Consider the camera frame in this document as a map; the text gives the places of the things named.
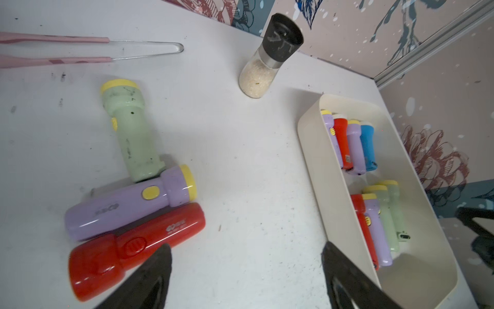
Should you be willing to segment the blue flashlight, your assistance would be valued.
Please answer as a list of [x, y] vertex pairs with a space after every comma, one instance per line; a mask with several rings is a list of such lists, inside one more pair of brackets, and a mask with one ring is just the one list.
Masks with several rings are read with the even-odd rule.
[[374, 151], [374, 126], [367, 121], [361, 121], [361, 145], [364, 152], [366, 171], [375, 171], [378, 168]]

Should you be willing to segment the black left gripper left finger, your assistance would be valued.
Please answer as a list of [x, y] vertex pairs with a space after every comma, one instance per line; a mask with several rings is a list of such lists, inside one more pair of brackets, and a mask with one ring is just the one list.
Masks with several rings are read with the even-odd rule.
[[97, 308], [164, 308], [171, 273], [171, 247], [164, 244]]

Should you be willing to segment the green flashlight front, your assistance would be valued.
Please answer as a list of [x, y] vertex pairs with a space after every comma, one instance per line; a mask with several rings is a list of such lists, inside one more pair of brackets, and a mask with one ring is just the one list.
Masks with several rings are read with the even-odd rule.
[[408, 242], [410, 235], [408, 233], [405, 218], [403, 215], [402, 204], [400, 201], [400, 187], [396, 180], [384, 180], [380, 185], [386, 186], [389, 193], [389, 207], [391, 210], [392, 219], [396, 229], [396, 234], [399, 242]]

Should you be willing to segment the purple flashlight horizontal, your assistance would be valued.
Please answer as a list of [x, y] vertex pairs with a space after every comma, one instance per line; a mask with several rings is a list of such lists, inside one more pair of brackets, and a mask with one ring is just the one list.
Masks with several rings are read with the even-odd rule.
[[81, 202], [65, 213], [65, 228], [76, 242], [119, 229], [164, 207], [194, 201], [198, 188], [186, 165], [160, 176]]

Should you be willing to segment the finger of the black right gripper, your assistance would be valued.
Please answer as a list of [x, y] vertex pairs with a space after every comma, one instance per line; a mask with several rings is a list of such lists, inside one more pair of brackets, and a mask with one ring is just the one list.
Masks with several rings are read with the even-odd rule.
[[472, 250], [488, 268], [493, 270], [493, 234], [474, 221], [475, 218], [493, 220], [493, 211], [460, 207], [455, 212], [455, 217], [477, 234], [471, 244]]

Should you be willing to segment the purple flashlight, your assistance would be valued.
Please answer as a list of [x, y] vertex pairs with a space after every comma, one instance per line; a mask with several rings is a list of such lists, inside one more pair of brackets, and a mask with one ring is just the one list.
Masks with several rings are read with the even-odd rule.
[[336, 156], [337, 156], [337, 159], [338, 159], [338, 163], [339, 163], [340, 167], [342, 168], [343, 167], [343, 159], [342, 159], [341, 150], [340, 150], [340, 147], [339, 147], [339, 144], [338, 144], [338, 140], [337, 140], [337, 137], [336, 137], [336, 131], [334, 129], [334, 118], [333, 118], [333, 114], [330, 111], [326, 110], [326, 109], [321, 109], [320, 110], [320, 113], [322, 115], [324, 124], [326, 126], [326, 129], [328, 131], [329, 137], [331, 139], [331, 143], [333, 144], [333, 148], [334, 148], [334, 151], [336, 153]]
[[393, 259], [387, 237], [380, 220], [380, 203], [374, 193], [364, 193], [365, 216], [368, 218], [368, 228], [373, 239], [374, 248], [380, 267], [389, 267]]
[[352, 175], [364, 175], [367, 171], [365, 165], [364, 151], [361, 144], [361, 124], [358, 120], [351, 119], [347, 123], [347, 141], [349, 154], [352, 161]]

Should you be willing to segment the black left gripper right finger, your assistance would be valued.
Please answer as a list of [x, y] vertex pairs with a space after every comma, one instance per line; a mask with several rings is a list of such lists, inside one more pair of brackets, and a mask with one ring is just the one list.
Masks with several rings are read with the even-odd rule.
[[332, 308], [399, 308], [335, 244], [321, 253], [327, 293]]

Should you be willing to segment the red flashlight white cap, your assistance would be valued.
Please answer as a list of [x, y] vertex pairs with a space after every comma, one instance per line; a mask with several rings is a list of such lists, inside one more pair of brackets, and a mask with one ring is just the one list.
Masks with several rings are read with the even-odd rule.
[[352, 170], [353, 163], [349, 153], [349, 144], [347, 140], [348, 119], [344, 114], [339, 113], [333, 114], [333, 118], [334, 130], [342, 157], [342, 169], [345, 171], [349, 171]]

